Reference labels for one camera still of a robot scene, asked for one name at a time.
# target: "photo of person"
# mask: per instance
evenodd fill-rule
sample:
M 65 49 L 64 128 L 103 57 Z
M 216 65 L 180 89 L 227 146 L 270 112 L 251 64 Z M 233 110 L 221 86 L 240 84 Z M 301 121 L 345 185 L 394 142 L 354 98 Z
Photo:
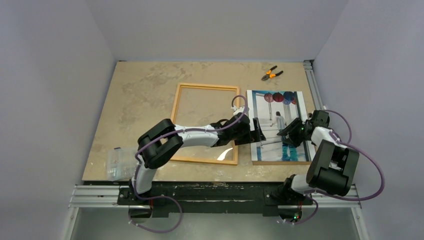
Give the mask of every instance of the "photo of person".
M 284 143 L 278 136 L 295 118 L 307 119 L 302 92 L 248 90 L 249 117 L 258 118 L 265 141 L 250 145 L 252 161 L 259 162 L 310 162 L 315 148 L 310 141 L 298 147 Z

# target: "red lantern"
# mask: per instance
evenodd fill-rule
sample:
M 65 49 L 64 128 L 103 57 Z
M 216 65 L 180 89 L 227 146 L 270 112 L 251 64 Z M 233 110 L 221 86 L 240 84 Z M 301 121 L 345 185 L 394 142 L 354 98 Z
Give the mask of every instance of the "red lantern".
M 273 99 L 274 101 L 276 101 L 277 103 L 281 103 L 281 102 L 284 100 L 284 97 L 283 97 L 283 95 L 282 95 L 281 93 L 276 92 L 276 93 L 274 93 L 274 94 L 272 95 L 272 99 Z
M 267 94 L 265 94 L 265 95 L 263 96 L 263 98 L 264 98 L 264 99 L 265 99 L 265 101 L 267 101 L 268 103 L 272 103 L 272 102 L 274 102 L 273 95 L 272 95 L 270 92 L 268 92 Z

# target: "wooden frame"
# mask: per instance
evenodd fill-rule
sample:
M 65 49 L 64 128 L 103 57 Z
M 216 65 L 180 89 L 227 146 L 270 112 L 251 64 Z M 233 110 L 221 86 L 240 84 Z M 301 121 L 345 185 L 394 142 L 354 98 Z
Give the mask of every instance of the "wooden frame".
M 227 86 L 227 85 L 210 85 L 210 84 L 197 84 L 197 83 L 178 83 L 176 87 L 175 100 L 173 102 L 171 120 L 175 123 L 177 118 L 178 106 L 180 104 L 181 90 L 186 89 L 206 89 L 206 90 L 221 90 L 221 91 L 233 91 L 234 96 L 240 94 L 240 87 L 238 86 Z M 235 100 L 235 106 L 240 106 L 240 98 Z M 173 156 L 172 161 L 189 162 L 189 163 L 203 163 L 203 164 L 222 164 L 222 165 L 237 165 L 239 161 L 239 149 L 232 142 L 232 161 L 230 160 L 216 160 L 210 158 L 201 157 L 188 157 L 188 156 Z

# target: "tabletop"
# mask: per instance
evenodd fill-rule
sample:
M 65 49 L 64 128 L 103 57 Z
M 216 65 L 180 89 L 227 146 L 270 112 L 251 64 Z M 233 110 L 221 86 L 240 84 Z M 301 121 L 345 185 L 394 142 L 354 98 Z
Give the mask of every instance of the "tabletop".
M 262 81 L 261 77 L 274 65 L 278 66 L 274 71 L 284 73 Z M 239 86 L 243 95 L 247 90 L 302 91 L 307 112 L 315 110 L 301 62 L 120 61 L 107 92 L 83 181 L 107 181 L 108 151 L 136 147 L 142 134 L 171 117 L 178 83 Z M 238 146 L 238 165 L 170 161 L 157 170 L 154 180 L 281 182 L 292 174 L 306 174 L 308 168 L 309 165 L 252 165 L 250 145 L 245 144 Z

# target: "gray floor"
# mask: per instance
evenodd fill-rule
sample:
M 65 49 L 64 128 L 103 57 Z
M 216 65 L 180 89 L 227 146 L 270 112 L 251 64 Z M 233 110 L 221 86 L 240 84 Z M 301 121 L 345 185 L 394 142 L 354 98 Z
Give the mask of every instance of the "gray floor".
M 304 209 L 307 216 L 312 210 Z M 156 234 L 128 224 L 125 208 L 80 208 L 73 240 L 358 240 L 350 208 L 321 208 L 308 222 L 283 224 L 278 217 L 260 214 L 185 213 L 181 225 L 170 233 Z M 178 219 L 151 218 L 145 226 L 164 230 Z

